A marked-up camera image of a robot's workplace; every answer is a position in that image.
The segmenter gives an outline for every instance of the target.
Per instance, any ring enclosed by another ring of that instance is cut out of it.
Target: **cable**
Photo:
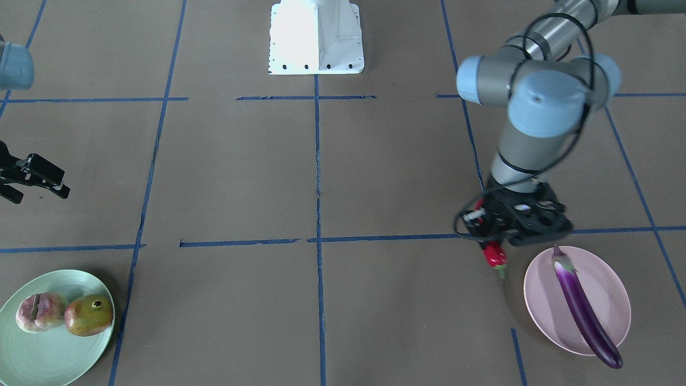
[[[595,65],[595,53],[593,51],[593,45],[591,44],[591,37],[589,36],[588,30],[586,29],[586,27],[584,27],[583,24],[581,24],[581,22],[579,22],[579,20],[573,18],[572,16],[569,16],[568,14],[563,14],[563,13],[543,14],[543,15],[539,16],[538,18],[536,18],[535,20],[533,20],[531,22],[531,24],[529,24],[529,26],[527,26],[526,31],[524,32],[524,35],[522,36],[522,47],[524,47],[524,48],[526,47],[526,45],[525,45],[526,39],[527,39],[529,33],[531,32],[531,29],[534,27],[534,25],[536,25],[537,23],[539,23],[543,20],[551,19],[554,17],[561,17],[563,19],[567,19],[568,21],[571,21],[574,25],[576,25],[579,28],[582,35],[584,36],[584,40],[586,41],[586,44],[589,48],[589,59],[590,59],[589,60],[589,67],[590,67],[590,72],[591,72],[590,78],[589,78],[589,89],[591,90],[591,92],[593,92],[595,90],[595,71],[594,71],[595,68],[593,67]],[[571,50],[571,45],[567,48],[567,52],[565,52],[558,60],[561,60],[562,58],[564,58],[569,53],[570,50]],[[524,49],[524,52],[525,52],[525,55],[527,56],[527,59],[531,59],[531,55],[529,55],[529,53],[526,51],[526,49]],[[465,238],[467,240],[474,240],[474,241],[484,242],[484,243],[490,242],[490,241],[502,240],[507,235],[508,231],[502,231],[502,232],[499,232],[498,234],[494,234],[494,235],[487,236],[487,237],[479,237],[479,236],[474,236],[472,234],[460,233],[458,231],[458,223],[460,222],[460,219],[462,218],[462,216],[466,212],[468,212],[469,208],[472,207],[474,204],[476,204],[476,202],[479,201],[481,198],[488,196],[489,194],[492,194],[492,193],[497,192],[499,190],[505,189],[508,186],[517,185],[517,184],[524,183],[526,181],[535,179],[538,176],[542,175],[543,173],[547,172],[548,170],[551,170],[552,168],[557,166],[560,162],[562,162],[564,159],[566,159],[567,156],[569,155],[569,153],[571,153],[571,151],[576,147],[576,144],[578,143],[578,140],[581,137],[581,132],[583,131],[584,126],[586,125],[586,120],[588,119],[590,112],[591,112],[591,105],[588,104],[588,102],[587,102],[586,104],[584,104],[584,109],[581,113],[579,128],[574,132],[574,138],[572,139],[572,141],[569,144],[569,146],[567,147],[567,149],[558,158],[556,158],[553,162],[551,162],[550,164],[545,166],[543,169],[539,170],[536,174],[533,174],[533,175],[528,176],[526,178],[520,179],[518,181],[512,181],[512,182],[509,182],[509,183],[506,183],[503,185],[498,185],[495,188],[484,190],[483,192],[481,192],[480,194],[478,194],[477,196],[472,198],[462,208],[462,210],[460,210],[455,215],[455,218],[453,220],[453,230],[455,231],[456,235],[459,238]]]

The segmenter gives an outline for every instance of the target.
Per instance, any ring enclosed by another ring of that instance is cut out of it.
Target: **plate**
[[[0,310],[0,382],[6,386],[64,386],[90,369],[107,347],[114,328],[92,337],[70,334],[64,325],[31,334],[16,324],[16,310],[27,297],[44,292],[61,293],[68,302],[81,296],[110,291],[90,273],[65,269],[33,279],[21,287]]]
[[[560,247],[574,264],[579,282],[598,321],[619,346],[629,333],[631,305],[626,289],[612,268],[596,255],[577,247]],[[524,275],[524,300],[541,332],[561,348],[595,355],[571,316],[552,262],[553,249],[538,254]]]

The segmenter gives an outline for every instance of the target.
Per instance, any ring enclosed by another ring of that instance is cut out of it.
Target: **eggplant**
[[[574,264],[557,244],[553,244],[552,260],[571,316],[579,327],[584,340],[603,363],[613,369],[622,368],[622,356],[619,354],[617,346],[610,340],[607,332],[598,321],[598,317],[595,316],[589,298],[586,297],[579,277],[576,275]]]

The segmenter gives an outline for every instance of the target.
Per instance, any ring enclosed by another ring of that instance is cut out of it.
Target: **pink plate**
[[[577,247],[560,247],[577,270],[579,281],[600,324],[615,345],[629,333],[631,305],[626,289],[608,264]],[[524,275],[524,300],[541,332],[556,345],[579,355],[595,355],[571,316],[552,262],[553,249],[539,253]]]

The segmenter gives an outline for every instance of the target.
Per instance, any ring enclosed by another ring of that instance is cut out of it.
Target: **black robot end effector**
[[[71,191],[62,183],[64,170],[37,155],[29,154],[19,159],[10,154],[4,142],[0,141],[0,196],[19,204],[24,193],[9,186],[18,183],[48,189],[60,198],[67,198]]]
[[[489,179],[488,188],[498,183]],[[541,182],[534,192],[495,189],[473,211],[461,213],[469,233],[483,248],[490,241],[508,240],[513,246],[560,240],[573,230],[565,216],[565,205],[557,201],[550,185]]]

